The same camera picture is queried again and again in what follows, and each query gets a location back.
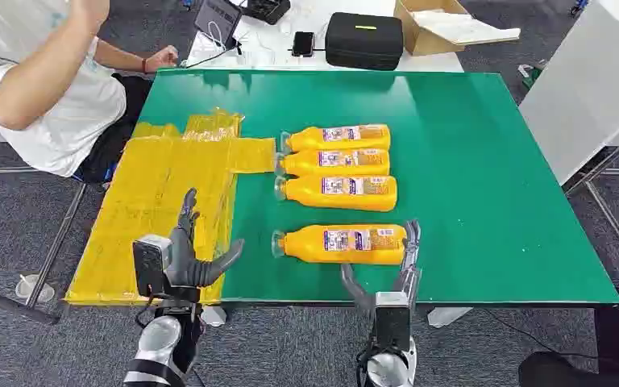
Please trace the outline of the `person's left hand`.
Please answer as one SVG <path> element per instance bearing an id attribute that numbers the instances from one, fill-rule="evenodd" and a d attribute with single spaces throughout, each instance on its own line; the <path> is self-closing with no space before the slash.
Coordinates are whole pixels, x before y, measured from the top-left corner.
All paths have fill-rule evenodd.
<path id="1" fill-rule="evenodd" d="M 177 49 L 169 45 L 143 59 L 143 73 L 151 74 L 156 73 L 159 69 L 175 68 L 178 65 L 178 59 Z"/>

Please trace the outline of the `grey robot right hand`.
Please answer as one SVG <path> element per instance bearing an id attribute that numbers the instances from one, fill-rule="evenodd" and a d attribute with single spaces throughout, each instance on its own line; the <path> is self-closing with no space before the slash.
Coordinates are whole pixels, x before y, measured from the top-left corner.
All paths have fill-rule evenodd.
<path id="1" fill-rule="evenodd" d="M 350 264 L 341 264 L 341 282 L 353 302 L 364 312 L 374 314 L 380 307 L 411 309 L 417 300 L 418 285 L 422 270 L 418 267 L 418 253 L 422 229 L 417 219 L 404 225 L 406 237 L 403 239 L 404 255 L 393 288 L 386 292 L 368 293 L 355 279 Z"/>

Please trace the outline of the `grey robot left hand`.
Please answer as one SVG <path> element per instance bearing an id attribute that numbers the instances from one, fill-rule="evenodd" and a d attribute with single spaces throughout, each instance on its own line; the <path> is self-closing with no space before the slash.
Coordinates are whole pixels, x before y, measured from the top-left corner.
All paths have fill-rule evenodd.
<path id="1" fill-rule="evenodd" d="M 198 260 L 193 246 L 195 221 L 199 213 L 194 210 L 197 190 L 190 188 L 184 196 L 177 224 L 170 239 L 172 252 L 164 274 L 174 289 L 197 289 L 207 287 L 236 262 L 242 254 L 244 240 L 236 239 L 228 251 L 212 261 Z"/>

